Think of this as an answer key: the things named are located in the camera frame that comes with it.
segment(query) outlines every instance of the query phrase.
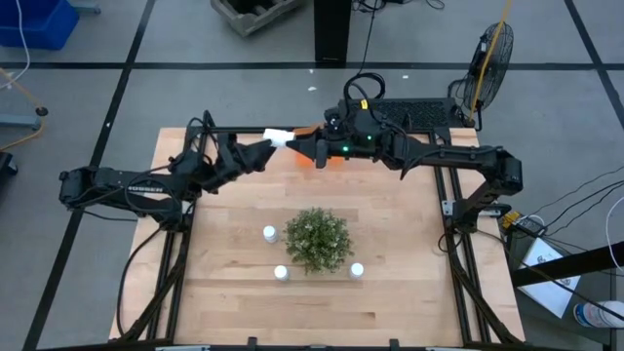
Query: small plant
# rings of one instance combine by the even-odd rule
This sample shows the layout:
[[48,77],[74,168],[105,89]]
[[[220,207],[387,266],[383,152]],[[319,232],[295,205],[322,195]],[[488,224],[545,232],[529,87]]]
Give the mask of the small plant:
[[303,263],[305,274],[334,273],[353,255],[346,222],[322,209],[301,211],[286,223],[286,252],[292,262]]

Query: blue bin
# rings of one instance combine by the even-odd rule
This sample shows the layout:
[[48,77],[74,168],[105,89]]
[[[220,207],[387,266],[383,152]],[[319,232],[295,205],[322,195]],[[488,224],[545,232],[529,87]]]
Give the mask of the blue bin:
[[[19,0],[28,48],[58,50],[78,23],[67,0]],[[16,0],[0,0],[0,45],[21,47]]]

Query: fan grille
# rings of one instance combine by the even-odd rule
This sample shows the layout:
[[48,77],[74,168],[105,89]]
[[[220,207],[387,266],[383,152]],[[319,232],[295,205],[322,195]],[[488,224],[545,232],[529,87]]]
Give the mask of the fan grille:
[[[483,37],[487,43],[488,50],[491,47],[491,41],[494,37],[494,32],[496,31],[497,26],[498,23],[491,25],[484,33]],[[480,46],[481,42],[479,43],[479,46],[477,46],[476,53],[479,51]],[[491,53],[489,62],[487,63],[484,80],[478,97],[478,100],[482,103],[482,109],[487,108],[494,100],[496,93],[498,93],[498,89],[500,88],[503,78],[505,78],[505,73],[507,72],[507,67],[509,66],[509,60],[511,58],[513,48],[514,31],[511,29],[509,24],[503,22],[503,26],[500,28],[500,33],[498,34],[498,40],[496,40],[496,46]],[[472,107],[472,101],[475,99],[477,82],[479,81],[480,74],[481,70],[478,69],[476,72],[469,72],[466,76],[463,105],[468,109]]]

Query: yellow cable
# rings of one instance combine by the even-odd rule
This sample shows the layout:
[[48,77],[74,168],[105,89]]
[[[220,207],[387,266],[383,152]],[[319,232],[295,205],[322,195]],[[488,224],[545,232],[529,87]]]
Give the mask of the yellow cable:
[[[39,101],[39,99],[37,97],[35,97],[31,92],[29,92],[25,87],[23,87],[20,83],[16,82],[15,79],[11,78],[11,76],[4,70],[2,69],[2,67],[0,67],[0,74],[2,74],[11,85],[14,85],[16,88],[18,88],[18,90],[24,94],[24,96],[26,98],[28,98],[30,100],[30,102],[32,102],[36,108],[44,108],[43,104],[41,103],[41,101]],[[5,150],[17,146],[23,142],[29,141],[34,137],[38,137],[42,132],[43,132],[43,128],[44,128],[44,117],[41,117],[41,126],[39,126],[39,129],[29,135],[29,136],[25,136],[19,140],[16,140],[14,142],[11,142],[9,144],[3,145],[2,147],[0,147],[0,152],[4,152]]]
[[491,57],[491,53],[494,51],[494,47],[496,46],[496,41],[498,41],[498,34],[500,34],[500,30],[503,27],[505,20],[507,19],[507,15],[509,14],[509,9],[511,8],[511,0],[507,0],[507,4],[505,5],[505,9],[503,10],[503,17],[500,19],[498,26],[496,27],[496,31],[494,32],[494,37],[491,39],[491,44],[489,45],[489,49],[487,50],[486,60],[484,61],[484,65],[481,67],[481,73],[479,74],[479,81],[477,81],[477,91],[475,92],[475,98],[472,100],[472,104],[470,106],[470,117],[468,120],[470,122],[473,121],[473,113],[475,112],[475,108],[477,107],[477,99],[479,99],[479,94],[481,93],[481,85],[484,82],[484,75],[486,74],[486,68],[488,67],[489,57]]

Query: electric fan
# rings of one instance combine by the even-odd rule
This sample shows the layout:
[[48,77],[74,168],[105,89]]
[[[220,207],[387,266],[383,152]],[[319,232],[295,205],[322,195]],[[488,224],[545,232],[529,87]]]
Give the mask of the electric fan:
[[[479,118],[479,127],[476,128],[477,131],[480,131],[483,127],[481,111],[486,109],[494,100],[494,97],[496,97],[496,93],[498,93],[503,78],[505,78],[511,52],[514,48],[514,31],[511,29],[511,26],[505,22],[502,23],[494,47],[491,47],[497,27],[498,23],[491,25],[487,28],[484,35],[481,36],[479,45],[477,45],[477,50],[475,50],[475,54],[470,62],[468,73],[466,73],[464,78],[454,80],[448,85],[449,98],[453,87],[456,86],[455,97],[459,99],[460,103],[455,107],[455,111],[459,114],[466,127],[475,127],[475,123],[472,120],[472,113],[477,113]],[[490,49],[491,55],[487,61],[481,89],[477,93],[479,77],[484,68],[484,64],[486,64],[486,57]],[[463,96],[458,94],[461,85],[464,86]],[[477,101],[473,108],[476,94],[479,95],[477,96]],[[463,113],[462,108],[468,109],[469,117]]]

